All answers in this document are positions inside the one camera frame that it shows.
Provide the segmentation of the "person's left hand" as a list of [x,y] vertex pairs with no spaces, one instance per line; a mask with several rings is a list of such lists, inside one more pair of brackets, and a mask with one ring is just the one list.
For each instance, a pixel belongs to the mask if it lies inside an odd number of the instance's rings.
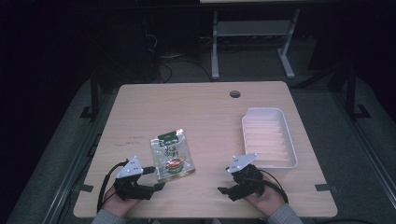
[[102,208],[115,216],[126,217],[139,203],[140,200],[137,199],[121,199],[116,194],[115,188],[111,187],[105,194],[105,201]]

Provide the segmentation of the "clear green-topped snack packet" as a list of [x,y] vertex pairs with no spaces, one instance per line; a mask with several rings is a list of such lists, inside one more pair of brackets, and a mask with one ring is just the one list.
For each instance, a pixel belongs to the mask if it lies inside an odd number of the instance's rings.
[[183,129],[150,139],[157,180],[167,182],[195,172],[187,136]]

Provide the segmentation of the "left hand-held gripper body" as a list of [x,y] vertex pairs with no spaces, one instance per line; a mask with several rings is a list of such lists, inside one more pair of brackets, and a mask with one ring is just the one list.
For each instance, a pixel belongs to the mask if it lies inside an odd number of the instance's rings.
[[143,167],[139,159],[134,156],[129,159],[117,173],[113,184],[116,194],[123,200],[149,200],[154,193],[154,187],[143,186],[137,183],[143,175]]

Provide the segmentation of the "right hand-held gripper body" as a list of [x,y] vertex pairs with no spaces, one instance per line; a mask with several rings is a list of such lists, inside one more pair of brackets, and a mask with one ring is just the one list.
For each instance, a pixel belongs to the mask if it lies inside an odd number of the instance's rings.
[[234,171],[233,181],[236,185],[229,188],[227,194],[233,202],[253,193],[263,194],[262,173],[252,164],[258,157],[257,153],[233,156],[229,167]]

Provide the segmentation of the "white metal table frame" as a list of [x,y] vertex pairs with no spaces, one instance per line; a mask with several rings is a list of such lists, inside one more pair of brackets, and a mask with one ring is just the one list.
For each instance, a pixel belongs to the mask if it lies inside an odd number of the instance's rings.
[[259,21],[223,21],[219,20],[219,10],[213,12],[211,73],[214,79],[219,79],[218,38],[230,36],[284,36],[282,48],[277,50],[279,60],[287,78],[294,79],[295,75],[290,65],[287,53],[301,10],[295,8],[289,20],[259,20]]

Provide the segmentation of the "black metal stand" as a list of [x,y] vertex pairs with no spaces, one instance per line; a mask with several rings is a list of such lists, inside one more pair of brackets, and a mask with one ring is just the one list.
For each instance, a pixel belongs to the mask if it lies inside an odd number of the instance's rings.
[[352,65],[348,68],[348,75],[346,80],[346,112],[353,119],[366,119],[371,115],[364,105],[357,105],[356,100],[356,70]]
[[83,108],[80,117],[83,119],[89,119],[90,122],[94,122],[99,114],[99,105],[100,105],[98,73],[95,70],[93,70],[91,73],[90,87],[91,87],[91,104]]

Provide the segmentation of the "person's right hand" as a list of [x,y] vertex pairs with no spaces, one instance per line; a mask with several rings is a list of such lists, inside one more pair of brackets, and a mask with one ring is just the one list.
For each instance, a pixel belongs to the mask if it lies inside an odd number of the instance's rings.
[[258,211],[262,212],[266,217],[271,216],[277,209],[282,207],[285,202],[282,196],[273,188],[265,186],[264,193],[261,196],[251,194],[245,197]]

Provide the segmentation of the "white plastic tray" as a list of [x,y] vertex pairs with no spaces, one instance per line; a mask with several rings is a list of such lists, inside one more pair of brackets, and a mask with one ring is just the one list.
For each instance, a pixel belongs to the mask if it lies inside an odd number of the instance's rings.
[[256,154],[253,163],[262,169],[287,172],[297,166],[294,145],[284,113],[275,107],[251,107],[242,118],[247,154]]

